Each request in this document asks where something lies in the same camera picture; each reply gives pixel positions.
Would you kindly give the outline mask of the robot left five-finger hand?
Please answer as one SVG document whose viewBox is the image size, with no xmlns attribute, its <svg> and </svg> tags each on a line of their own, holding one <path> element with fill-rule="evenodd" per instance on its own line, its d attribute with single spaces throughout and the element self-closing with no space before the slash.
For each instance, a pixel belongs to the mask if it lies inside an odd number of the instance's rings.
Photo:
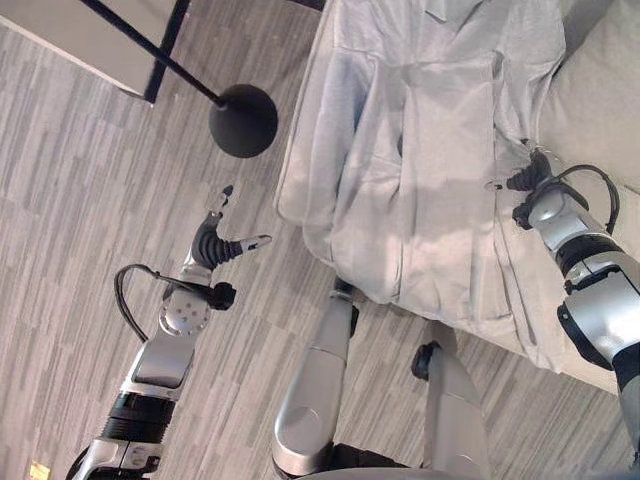
<svg viewBox="0 0 640 480">
<path fill-rule="evenodd" d="M 232 185 L 222 189 L 214 202 L 214 207 L 208 211 L 196 229 L 178 275 L 179 280 L 209 286 L 212 274 L 217 267 L 272 242 L 272 236 L 267 234 L 239 240 L 225 240 L 219 235 L 218 227 L 233 191 Z"/>
</svg>

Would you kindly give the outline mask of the robot right five-finger hand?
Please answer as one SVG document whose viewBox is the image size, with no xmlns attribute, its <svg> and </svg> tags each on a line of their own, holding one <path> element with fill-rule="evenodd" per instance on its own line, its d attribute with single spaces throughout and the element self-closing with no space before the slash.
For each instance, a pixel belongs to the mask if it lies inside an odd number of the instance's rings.
<svg viewBox="0 0 640 480">
<path fill-rule="evenodd" d="M 550 158 L 550 153 L 535 148 L 529 153 L 529 164 L 526 167 L 517 169 L 510 177 L 490 180 L 483 186 L 483 191 L 520 192 L 524 201 L 533 202 L 561 189 L 561 181 L 553 174 Z"/>
</svg>

